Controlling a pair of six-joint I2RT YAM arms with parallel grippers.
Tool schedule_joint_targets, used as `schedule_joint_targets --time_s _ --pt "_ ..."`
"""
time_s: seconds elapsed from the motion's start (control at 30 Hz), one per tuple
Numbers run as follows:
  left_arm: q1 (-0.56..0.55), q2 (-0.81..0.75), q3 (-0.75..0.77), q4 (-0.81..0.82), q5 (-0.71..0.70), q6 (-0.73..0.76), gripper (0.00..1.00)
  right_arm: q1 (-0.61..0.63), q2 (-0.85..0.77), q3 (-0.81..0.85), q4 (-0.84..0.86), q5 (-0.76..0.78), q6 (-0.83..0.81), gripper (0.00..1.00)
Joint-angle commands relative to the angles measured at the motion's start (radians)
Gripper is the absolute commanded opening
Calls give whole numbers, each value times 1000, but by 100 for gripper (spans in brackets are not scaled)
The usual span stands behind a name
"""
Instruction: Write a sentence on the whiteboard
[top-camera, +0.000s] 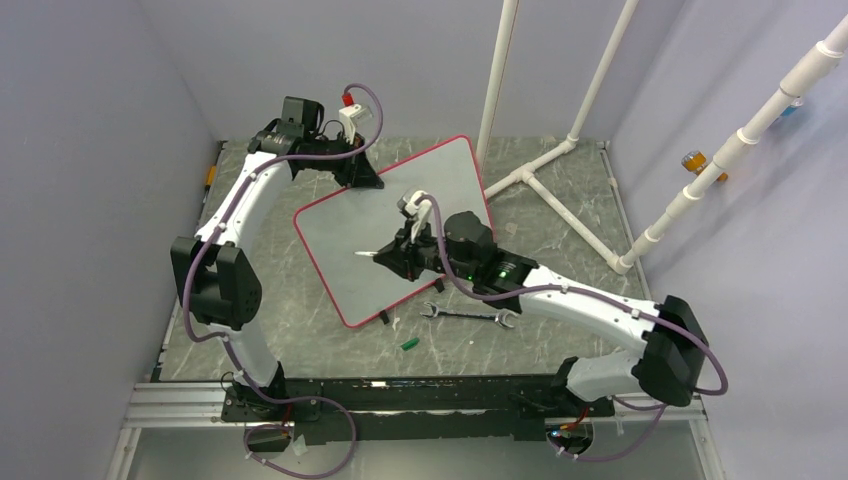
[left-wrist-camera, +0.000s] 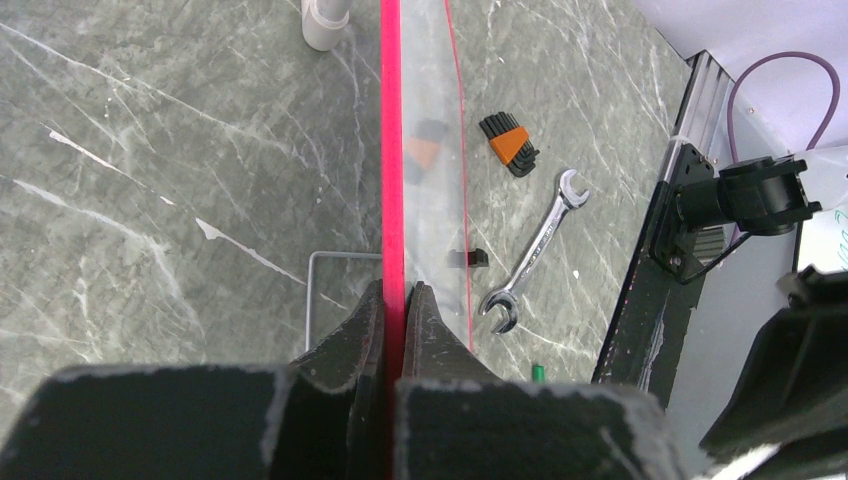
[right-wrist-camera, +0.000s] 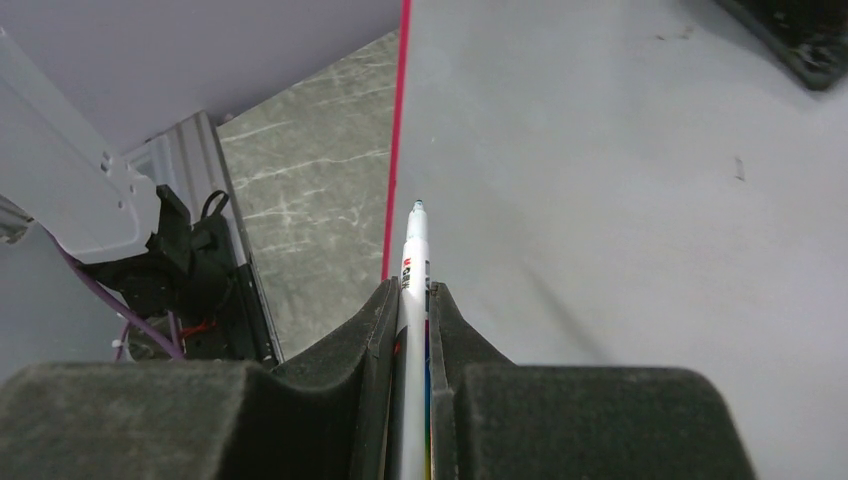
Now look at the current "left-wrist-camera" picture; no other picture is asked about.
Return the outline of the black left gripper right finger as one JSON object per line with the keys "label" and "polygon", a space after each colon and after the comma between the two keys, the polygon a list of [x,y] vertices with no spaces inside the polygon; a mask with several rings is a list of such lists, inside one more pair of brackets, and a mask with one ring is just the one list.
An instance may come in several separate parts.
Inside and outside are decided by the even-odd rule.
{"label": "black left gripper right finger", "polygon": [[505,381],[416,284],[395,385],[398,479],[682,479],[657,400],[608,384]]}

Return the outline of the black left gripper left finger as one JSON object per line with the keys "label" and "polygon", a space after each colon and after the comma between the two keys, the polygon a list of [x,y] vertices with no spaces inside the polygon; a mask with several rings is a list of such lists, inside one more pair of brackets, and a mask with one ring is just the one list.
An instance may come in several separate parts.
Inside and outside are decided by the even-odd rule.
{"label": "black left gripper left finger", "polygon": [[5,479],[381,479],[382,285],[287,363],[78,365],[30,397]]}

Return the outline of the green marker cap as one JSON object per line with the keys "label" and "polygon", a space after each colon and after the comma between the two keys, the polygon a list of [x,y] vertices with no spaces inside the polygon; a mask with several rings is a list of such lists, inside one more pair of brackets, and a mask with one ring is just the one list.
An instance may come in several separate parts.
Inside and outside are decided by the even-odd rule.
{"label": "green marker cap", "polygon": [[543,384],[546,382],[546,370],[543,365],[533,364],[531,367],[531,378],[534,383]]}

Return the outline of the pink framed whiteboard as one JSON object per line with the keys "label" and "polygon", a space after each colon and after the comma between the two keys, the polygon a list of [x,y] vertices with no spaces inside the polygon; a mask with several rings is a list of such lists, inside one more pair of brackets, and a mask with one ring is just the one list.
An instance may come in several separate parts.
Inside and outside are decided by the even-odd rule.
{"label": "pink framed whiteboard", "polygon": [[385,353],[401,375],[418,283],[470,346],[462,80],[447,1],[380,4],[380,166]]}

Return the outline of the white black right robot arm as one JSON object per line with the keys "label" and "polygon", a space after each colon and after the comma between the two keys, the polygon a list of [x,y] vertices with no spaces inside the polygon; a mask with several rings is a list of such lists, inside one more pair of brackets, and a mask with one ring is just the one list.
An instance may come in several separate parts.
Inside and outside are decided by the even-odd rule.
{"label": "white black right robot arm", "polygon": [[847,470],[847,150],[803,159],[823,211],[747,241],[707,275],[690,321],[666,415],[693,474]]}

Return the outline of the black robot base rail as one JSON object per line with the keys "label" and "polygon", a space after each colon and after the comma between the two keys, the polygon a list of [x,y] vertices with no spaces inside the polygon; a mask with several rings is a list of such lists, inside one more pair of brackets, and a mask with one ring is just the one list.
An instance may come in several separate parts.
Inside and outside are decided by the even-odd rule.
{"label": "black robot base rail", "polygon": [[622,282],[591,381],[630,385],[669,405],[692,310],[703,279],[680,284],[676,269],[695,257],[690,252],[658,261],[653,243],[680,185],[706,180],[714,168],[690,143],[674,141],[654,188]]}

